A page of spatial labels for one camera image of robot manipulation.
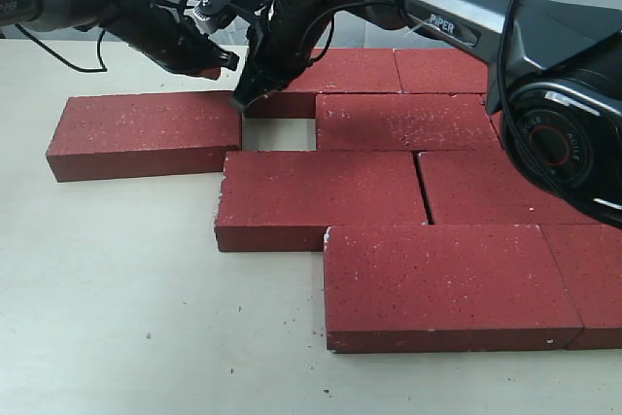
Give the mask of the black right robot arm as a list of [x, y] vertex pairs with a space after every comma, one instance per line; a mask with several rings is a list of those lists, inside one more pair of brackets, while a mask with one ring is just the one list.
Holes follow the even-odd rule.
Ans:
[[233, 103], [286, 88], [339, 12], [408, 28], [484, 63], [486, 111], [536, 187], [621, 224], [621, 14], [551, 0], [269, 0], [249, 29]]

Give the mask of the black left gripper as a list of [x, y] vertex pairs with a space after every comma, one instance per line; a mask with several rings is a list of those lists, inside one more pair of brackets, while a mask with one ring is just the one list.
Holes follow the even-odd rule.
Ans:
[[236, 71], [239, 56], [218, 47], [196, 26], [151, 0], [119, 0], [104, 29], [165, 71], [217, 80]]

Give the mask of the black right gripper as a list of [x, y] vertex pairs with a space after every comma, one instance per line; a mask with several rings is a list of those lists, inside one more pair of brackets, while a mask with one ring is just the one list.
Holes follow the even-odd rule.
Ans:
[[327, 17], [318, 17], [329, 8], [328, 0], [271, 0], [261, 11], [247, 32], [245, 69], [230, 99], [243, 116], [271, 91], [302, 74], [328, 26]]

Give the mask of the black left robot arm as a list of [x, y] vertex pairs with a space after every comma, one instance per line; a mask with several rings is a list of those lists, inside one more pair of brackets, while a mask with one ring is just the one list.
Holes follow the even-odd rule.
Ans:
[[239, 57], [209, 39], [187, 15], [190, 0], [1, 0], [2, 25], [24, 36], [98, 27], [171, 74], [216, 79]]

